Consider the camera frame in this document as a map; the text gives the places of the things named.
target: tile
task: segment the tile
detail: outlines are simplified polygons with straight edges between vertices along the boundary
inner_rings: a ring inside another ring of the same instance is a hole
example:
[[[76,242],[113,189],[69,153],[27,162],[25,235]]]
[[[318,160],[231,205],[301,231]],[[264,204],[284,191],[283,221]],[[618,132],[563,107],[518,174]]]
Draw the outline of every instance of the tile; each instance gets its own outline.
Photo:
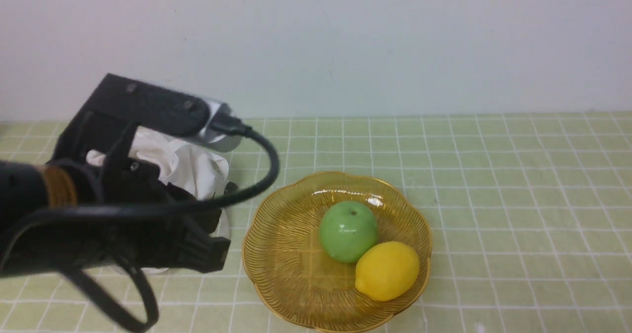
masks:
[[[503,200],[497,189],[470,189],[470,200],[475,207],[501,207]]]
[[[373,175],[395,187],[403,185],[401,169],[376,168]]]
[[[526,278],[520,257],[517,254],[488,254],[487,264],[494,279]]]
[[[232,306],[199,306],[191,333],[228,333],[232,312]]]
[[[582,319],[589,332],[625,333],[623,320],[616,310],[581,311]]]
[[[45,302],[17,303],[11,315],[4,322],[3,329],[11,331],[33,331],[38,328],[40,319],[48,306]]]
[[[599,255],[594,257],[603,277],[607,279],[629,279],[632,277],[630,259],[623,255]]]
[[[557,169],[562,186],[590,186],[591,183],[582,169]]]
[[[584,237],[592,252],[625,252],[621,241],[614,231],[584,232]]]
[[[613,169],[586,169],[594,186],[621,186]]]
[[[523,135],[513,135],[512,140],[514,142],[516,150],[539,150],[542,149],[540,140],[538,137],[530,137]]]
[[[557,252],[587,252],[582,234],[577,230],[549,230],[551,242]]]
[[[316,153],[316,166],[341,166],[343,164],[342,153]]]
[[[577,158],[585,168],[610,167],[608,158],[601,152],[577,153]]]
[[[478,234],[469,230],[446,230],[445,237],[450,251],[481,250]]]
[[[507,126],[505,126],[503,121],[481,120],[478,121],[478,127],[483,135],[507,134]]]
[[[632,207],[632,197],[623,188],[595,189],[596,195],[607,207]]]
[[[630,280],[616,280],[608,281],[608,286],[614,293],[614,297],[617,300],[617,304],[620,306],[632,305],[632,281]]]
[[[514,150],[512,140],[506,136],[484,136],[483,143],[487,151]]]
[[[106,318],[100,310],[92,306],[92,304],[89,304],[81,318],[81,323],[79,323],[79,331],[113,332],[114,330],[115,325]]]
[[[580,161],[575,156],[575,153],[570,151],[556,151],[549,152],[549,157],[551,158],[551,162],[553,162],[553,166],[560,167],[580,167]]]
[[[456,288],[452,279],[431,278],[422,293],[425,304],[456,304]]]
[[[555,255],[524,254],[522,259],[531,279],[564,279]]]
[[[509,230],[482,231],[483,248],[487,252],[516,252],[513,233]]]
[[[264,135],[268,137],[288,137],[290,121],[267,121]]]
[[[549,332],[585,333],[576,310],[543,310],[542,320]]]
[[[433,186],[433,172],[430,169],[407,169],[403,173],[406,186]]]
[[[463,324],[458,308],[426,307],[428,332],[461,333]]]
[[[503,201],[507,207],[534,207],[533,195],[529,189],[501,188]]]
[[[479,135],[476,120],[451,120],[454,135]]]
[[[565,281],[533,281],[531,286],[540,306],[573,306]]]
[[[336,120],[321,120],[317,124],[317,134],[319,137],[340,137],[343,135],[343,122]]]
[[[627,208],[608,208],[607,210],[612,224],[617,229],[632,229],[632,216]]]
[[[448,254],[436,254],[433,253],[433,267],[431,268],[431,277],[451,277],[452,268],[450,265],[450,259]]]
[[[491,169],[463,169],[467,186],[496,186]]]
[[[316,138],[317,151],[342,151],[343,138],[341,137],[318,137]]]
[[[461,168],[459,158],[454,153],[431,153],[433,168]]]
[[[446,208],[441,214],[446,228],[476,228],[474,214],[469,208]]]
[[[401,158],[402,167],[431,167],[431,159],[427,153],[402,153],[399,156]]]
[[[494,306],[496,297],[491,281],[457,280],[461,304],[465,306]]]
[[[300,168],[300,167],[314,167],[314,154],[288,154],[287,155],[287,167]]]
[[[438,193],[438,202],[442,206],[470,206],[470,199],[466,189],[436,189],[436,193]]]
[[[498,293],[498,302],[501,306],[533,306],[533,291],[529,283],[525,281],[494,281],[494,287]]]
[[[485,144],[478,137],[454,137],[454,143],[458,151],[485,151]]]
[[[632,167],[632,157],[630,153],[608,153],[608,158],[614,167]]]
[[[599,199],[592,189],[565,188],[564,192],[572,207],[599,207]]]
[[[530,119],[507,120],[507,129],[512,135],[535,134],[535,128]]]
[[[424,126],[422,125],[421,119],[410,119],[410,120],[399,119],[397,120],[395,125],[396,125],[395,133],[399,135],[400,137],[403,135],[404,136],[424,135]],[[388,133],[384,133],[384,135],[391,135],[390,125],[388,126],[382,125],[381,128],[388,130]]]
[[[188,332],[194,319],[195,311],[196,306],[193,304],[163,305],[160,307],[160,320],[156,323],[154,331],[156,333]]]
[[[589,119],[589,124],[596,134],[619,132],[619,127],[612,119]]]
[[[508,333],[544,333],[535,310],[503,310],[502,315]]]
[[[59,285],[61,278],[57,275],[38,275],[30,277],[29,284],[24,287],[22,290],[22,294],[20,295],[20,299],[50,299],[52,297],[52,293]],[[7,292],[9,295],[13,295],[16,287],[11,285],[9,286],[9,291]]]
[[[546,168],[551,166],[549,157],[544,151],[524,151],[518,154],[522,166],[528,168]]]
[[[86,305],[76,303],[52,303],[46,311],[39,329],[43,331],[74,331]]]
[[[259,302],[255,286],[248,277],[240,277],[237,282],[237,302]]]
[[[290,138],[289,150],[295,153],[314,152],[316,138]]]
[[[399,159],[399,154],[388,154],[388,153],[374,153],[371,155],[373,157],[373,166],[375,167],[400,167],[401,160]]]
[[[602,209],[577,208],[575,209],[575,216],[581,228],[612,229]]]
[[[476,222],[481,229],[505,229],[510,227],[504,209],[477,208]]]
[[[508,208],[507,216],[514,229],[539,229],[544,227],[540,213],[534,208]]]
[[[388,322],[389,333],[423,332],[424,313],[420,306],[410,306],[404,312],[399,313]]]
[[[520,160],[515,153],[489,153],[489,159],[492,166],[498,167],[514,167],[520,168]]]
[[[487,153],[461,153],[460,158],[464,169],[491,167]]]
[[[435,169],[433,170],[433,174],[435,184],[438,187],[465,187],[463,173],[460,169]]]
[[[549,229],[575,229],[577,222],[573,212],[566,208],[542,208],[540,209],[544,224]]]
[[[608,286],[603,281],[569,282],[575,302],[580,307],[611,307],[614,300]]]
[[[623,135],[599,135],[597,141],[605,151],[630,150],[630,144]]]
[[[483,254],[451,254],[450,257],[456,277],[490,277]],[[435,270],[434,254],[432,270]]]
[[[427,151],[426,141],[422,137],[398,138],[400,151]]]
[[[345,154],[345,166],[371,167],[373,160],[370,153],[347,153]]]
[[[371,149],[376,153],[380,153],[382,151],[399,151],[399,145],[397,143],[397,138],[371,138]]]
[[[345,123],[345,130],[343,136],[345,137],[368,137],[368,119],[357,121],[343,121]]]
[[[429,151],[456,151],[451,137],[426,138],[426,144]]]
[[[499,186],[527,186],[522,169],[495,169],[494,174]]]
[[[450,121],[424,120],[424,133],[429,135],[452,135]]]
[[[373,144],[370,144],[370,142],[368,141],[368,137],[366,138],[345,138],[343,140],[343,146],[345,151],[370,151],[371,150],[371,146],[373,146],[373,151],[377,151],[377,144],[375,144],[375,142],[373,142]]]
[[[169,277],[162,293],[162,301],[196,302],[200,286],[201,277]]]
[[[516,230],[515,241],[521,252],[552,252],[549,236],[543,230]]]
[[[592,135],[570,135],[568,140],[575,150],[600,150],[601,147]]]
[[[314,121],[292,121],[291,132],[293,137],[316,136],[316,124]]]
[[[588,255],[559,255],[567,279],[600,279],[599,270]]]
[[[566,135],[553,135],[540,137],[542,147],[546,150],[570,150],[573,149],[571,143],[566,139]]]

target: amber glass bowl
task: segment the amber glass bowl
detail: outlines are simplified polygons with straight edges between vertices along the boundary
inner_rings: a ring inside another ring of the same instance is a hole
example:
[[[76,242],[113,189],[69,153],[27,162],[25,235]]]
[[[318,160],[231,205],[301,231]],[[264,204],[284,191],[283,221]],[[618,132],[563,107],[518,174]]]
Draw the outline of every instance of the amber glass bowl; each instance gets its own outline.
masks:
[[[318,240],[327,209],[341,201],[373,211],[379,242],[399,241],[421,259],[404,295],[377,302],[355,290],[355,265],[329,258]],[[243,243],[243,265],[262,301],[276,315],[323,332],[365,332],[415,303],[428,283],[433,240],[428,223],[404,195],[372,177],[321,172],[278,189],[255,214]]]

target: white grout line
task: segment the white grout line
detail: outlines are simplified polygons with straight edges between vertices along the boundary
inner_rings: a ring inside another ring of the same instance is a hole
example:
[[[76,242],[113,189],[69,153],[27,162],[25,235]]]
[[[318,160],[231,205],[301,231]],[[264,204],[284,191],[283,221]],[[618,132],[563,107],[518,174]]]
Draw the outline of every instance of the white grout line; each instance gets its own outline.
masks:
[[[509,129],[507,121],[506,121],[506,119],[504,119],[504,117],[503,117],[503,122],[504,122],[505,127],[507,128],[507,132],[509,132],[510,129]],[[514,143],[512,137],[510,137],[510,142],[512,142],[512,148],[514,150],[516,150],[517,147],[515,146],[515,143]],[[520,157],[517,157],[517,160],[520,163],[520,166],[523,167],[524,163],[522,162],[522,159],[520,159]],[[524,171],[524,167],[523,167],[522,172],[523,172],[524,178],[526,180],[526,184],[528,185],[528,187],[531,187],[531,183],[529,182],[529,178],[526,175],[526,171]],[[531,193],[531,198],[533,200],[533,204],[536,205],[537,204],[537,200],[535,198],[535,194],[533,193],[533,189],[530,188],[529,191]],[[551,235],[549,234],[549,230],[548,230],[547,225],[546,225],[546,221],[544,221],[544,216],[542,216],[542,212],[539,209],[538,209],[538,214],[540,215],[540,219],[542,220],[542,223],[544,225],[544,232],[546,233],[547,238],[549,239],[549,243],[551,244],[551,248],[553,250],[555,250],[555,247],[553,246],[553,240],[551,240]],[[519,245],[517,243],[517,238],[515,237],[515,233],[513,233],[513,234],[514,234],[514,239],[515,239],[515,245],[516,245],[517,249],[520,250]],[[524,265],[524,260],[522,258],[522,255],[520,254],[519,256],[520,256],[521,261],[523,261],[524,274],[527,275],[526,266]],[[535,291],[533,290],[533,286],[531,285],[530,281],[528,282],[528,284],[529,284],[529,288],[531,288],[531,292],[533,293],[533,302],[537,305],[538,304],[538,299],[537,299],[537,297],[535,295]],[[538,310],[538,317],[540,318],[540,324],[542,324],[542,329],[544,330],[544,333],[547,333],[547,327],[546,327],[546,324],[544,324],[544,319],[542,318],[542,311],[540,311],[540,310]]]
[[[531,125],[533,126],[533,129],[535,129],[535,133],[538,139],[538,142],[540,143],[540,146],[544,147],[544,145],[542,144],[542,140],[540,139],[539,135],[538,135],[538,131],[537,131],[537,127],[535,126],[535,123],[533,122],[533,119],[531,119]],[[551,156],[549,155],[549,153],[544,150],[544,153],[546,153],[547,156],[547,161],[551,164],[553,164],[553,160],[551,159]],[[562,193],[564,193],[564,189],[562,187],[562,182],[560,181],[559,175],[557,173],[557,169],[553,169],[553,174],[555,174],[555,181],[557,182],[557,184],[559,185],[559,187],[561,188]],[[568,198],[566,198],[566,194],[564,194],[565,200],[566,200],[566,204],[570,207],[571,203],[569,202]],[[571,209],[571,213],[573,213],[573,218],[575,219],[575,222],[577,224],[577,230],[580,231],[580,234],[582,235],[582,237],[584,236],[584,234],[581,232],[582,226],[580,225],[579,221],[577,220],[577,217],[574,214],[574,211]],[[564,270],[564,265],[562,265],[562,261],[559,258],[559,253],[557,251],[557,248],[555,247],[555,243],[553,243],[553,240],[551,238],[551,233],[549,231],[549,227],[547,227],[546,223],[544,224],[544,228],[545,228],[545,232],[547,234],[547,238],[549,239],[549,243],[551,244],[551,249],[553,249],[553,254],[555,255],[555,260],[557,261],[557,265],[559,266],[560,271],[562,272],[562,275],[564,277],[567,277],[566,275],[566,270]],[[571,284],[566,281],[566,287],[568,288],[570,294],[571,294],[571,301],[573,302],[573,304],[575,306],[578,306],[577,301],[575,299],[575,291],[573,291],[573,288],[571,287]],[[588,331],[586,324],[584,322],[584,319],[582,317],[582,315],[579,313],[579,311],[577,311],[577,315],[580,317],[580,322],[582,323],[582,327],[584,328],[585,331]]]
[[[423,128],[423,132],[425,134],[426,132],[426,126],[424,123],[422,123],[422,128]],[[428,140],[426,137],[424,137],[424,142],[426,145],[426,148],[428,148]],[[429,158],[430,160],[430,164],[431,164],[431,177],[433,178],[433,185],[436,185],[435,182],[435,177],[434,177],[434,170],[433,170],[433,160],[432,158]],[[434,193],[435,193],[435,200],[438,201],[438,191],[436,190],[436,188],[434,189]],[[441,207],[438,208],[438,214],[439,214],[439,219],[441,221],[441,227],[445,227],[445,223],[443,221],[443,214],[441,212]],[[448,252],[450,252],[450,247],[449,247],[449,243],[447,241],[447,236],[444,236],[444,241],[445,241],[445,250],[447,250]],[[450,255],[447,256],[447,261],[450,264],[450,270],[452,270],[452,284],[454,285],[454,290],[456,292],[456,303],[459,305],[459,315],[461,316],[461,326],[463,327],[463,331],[467,332],[467,329],[465,328],[465,318],[463,317],[463,309],[461,308],[461,294],[459,293],[459,289],[458,286],[456,285],[456,275],[454,274],[454,265],[452,265],[452,257]]]
[[[452,126],[452,122],[450,122],[450,118],[449,117],[448,117],[447,121],[448,121],[449,126],[450,126],[450,133],[452,135],[452,142],[454,143],[454,148],[456,149],[456,139],[454,138],[454,128]],[[459,160],[459,166],[461,166],[461,177],[463,178],[463,183],[465,184],[466,180],[465,180],[465,172],[463,171],[463,163],[461,162],[461,157],[460,157],[460,155],[458,155],[458,153],[457,153],[456,157]],[[470,194],[470,190],[466,187],[465,191],[467,192],[467,195],[468,195],[468,202],[470,202],[470,206],[473,207],[474,204],[472,203],[472,196]],[[481,235],[480,230],[478,230],[479,226],[478,226],[478,219],[476,218],[476,213],[472,213],[472,217],[474,218],[474,226],[476,227],[475,231],[478,234],[478,242],[480,243],[481,250],[483,250],[483,261],[485,261],[485,268],[487,268],[487,272],[489,273],[489,276],[491,278],[492,270],[489,268],[489,263],[487,261],[487,255],[485,254],[485,245],[483,244],[483,236]],[[524,266],[524,261],[523,261],[522,255],[519,254],[519,257],[520,257],[520,261],[522,263],[522,266],[524,268],[524,273],[526,274],[526,266]],[[490,282],[490,285],[492,286],[492,291],[494,291],[494,301],[496,302],[497,306],[500,306],[501,301],[498,298],[498,292],[496,291],[496,285],[494,284],[494,281],[492,281],[492,280],[490,280],[489,282]],[[503,318],[503,313],[501,312],[500,309],[498,309],[498,315],[501,318],[501,326],[503,326],[503,331],[505,333],[508,333],[507,332],[507,328],[505,326],[505,320]]]

